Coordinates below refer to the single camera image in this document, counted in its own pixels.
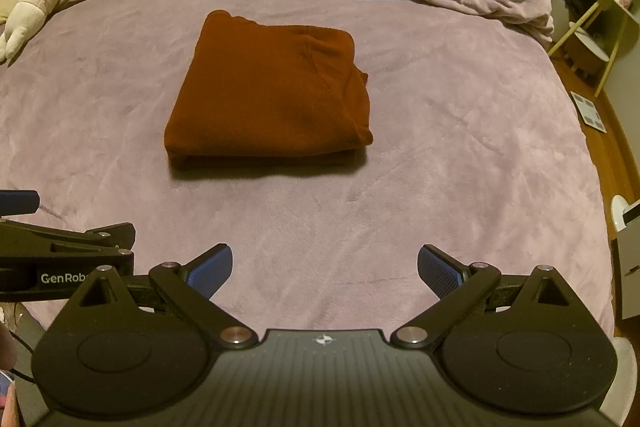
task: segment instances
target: logo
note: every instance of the logo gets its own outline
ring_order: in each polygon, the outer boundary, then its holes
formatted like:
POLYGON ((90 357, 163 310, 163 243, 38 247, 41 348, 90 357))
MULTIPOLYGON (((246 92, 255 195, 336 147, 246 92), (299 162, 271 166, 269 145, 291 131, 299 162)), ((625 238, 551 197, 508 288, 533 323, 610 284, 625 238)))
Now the logo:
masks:
POLYGON ((65 273, 63 275, 49 275, 48 273, 43 273, 40 276, 40 280, 44 284, 61 284, 61 283, 73 283, 73 282, 82 282, 86 279, 86 275, 83 273, 65 273))
POLYGON ((329 336, 326 333, 323 333, 322 335, 318 335, 316 337, 316 342, 318 344, 320 344, 321 346, 328 346, 329 344, 331 344, 335 339, 331 336, 329 336))

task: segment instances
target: folded sweater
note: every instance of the folded sweater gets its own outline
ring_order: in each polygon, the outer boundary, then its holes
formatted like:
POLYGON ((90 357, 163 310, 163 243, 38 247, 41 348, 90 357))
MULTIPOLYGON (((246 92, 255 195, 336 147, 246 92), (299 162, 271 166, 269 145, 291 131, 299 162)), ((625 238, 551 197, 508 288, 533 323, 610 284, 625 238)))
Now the folded sweater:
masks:
POLYGON ((341 30, 210 13, 164 132, 172 165, 353 162, 373 141, 353 57, 341 30))

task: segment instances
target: metal screw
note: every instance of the metal screw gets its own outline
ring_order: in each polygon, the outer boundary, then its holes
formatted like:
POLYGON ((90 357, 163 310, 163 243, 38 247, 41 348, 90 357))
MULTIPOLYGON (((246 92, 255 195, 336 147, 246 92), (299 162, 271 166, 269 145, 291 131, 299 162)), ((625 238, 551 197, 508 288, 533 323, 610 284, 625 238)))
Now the metal screw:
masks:
POLYGON ((220 332, 220 338, 229 344, 243 344, 250 340, 251 330, 242 326, 231 326, 220 332))
POLYGON ((417 344, 425 341, 429 334, 422 328, 407 326, 396 332, 396 337, 407 344, 417 344))

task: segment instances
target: black clamp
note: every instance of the black clamp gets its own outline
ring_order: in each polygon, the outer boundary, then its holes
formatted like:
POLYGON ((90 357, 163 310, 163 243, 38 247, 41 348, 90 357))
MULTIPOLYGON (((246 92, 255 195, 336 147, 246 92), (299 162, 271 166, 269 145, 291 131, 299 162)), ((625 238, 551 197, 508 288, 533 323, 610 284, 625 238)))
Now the black clamp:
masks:
MULTIPOLYGON (((0 190, 0 216, 32 214, 39 204, 35 190, 0 190)), ((132 275, 135 240, 131 223, 79 233, 0 217, 0 301, 66 299, 103 264, 132 275)))
POLYGON ((231 269, 227 245, 185 266, 159 264, 148 278, 121 277, 113 267, 99 266, 33 355, 33 376, 45 400, 73 415, 105 420, 141 415, 188 395, 220 354, 258 342, 254 331, 209 302, 231 269))
POLYGON ((434 353, 462 391, 511 413, 564 414, 603 402, 616 352, 552 266, 502 276, 428 245, 418 272, 442 300, 396 330, 394 344, 434 353))

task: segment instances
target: wooden floor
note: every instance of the wooden floor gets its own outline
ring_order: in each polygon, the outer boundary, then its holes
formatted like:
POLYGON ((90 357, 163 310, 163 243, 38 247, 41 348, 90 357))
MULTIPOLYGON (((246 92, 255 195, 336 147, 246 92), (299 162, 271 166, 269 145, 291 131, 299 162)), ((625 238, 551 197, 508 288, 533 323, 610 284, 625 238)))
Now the wooden floor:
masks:
MULTIPOLYGON (((603 93, 594 97, 595 89, 581 80, 561 58, 555 58, 553 63, 567 92, 573 91, 595 103, 595 106, 608 131, 607 134, 587 126, 582 120, 580 125, 586 137, 587 147, 591 153, 598 176, 600 190, 605 207, 607 232, 609 240, 616 237, 616 230, 610 216, 611 199, 616 194, 624 196, 630 203, 640 200, 640 178, 633 156, 622 133, 620 122, 613 111, 609 100, 603 93)), ((640 317, 616 320, 616 336, 626 337, 634 345, 636 358, 640 355, 640 317)), ((636 400, 625 422, 625 427, 640 426, 640 389, 636 391, 636 400)))

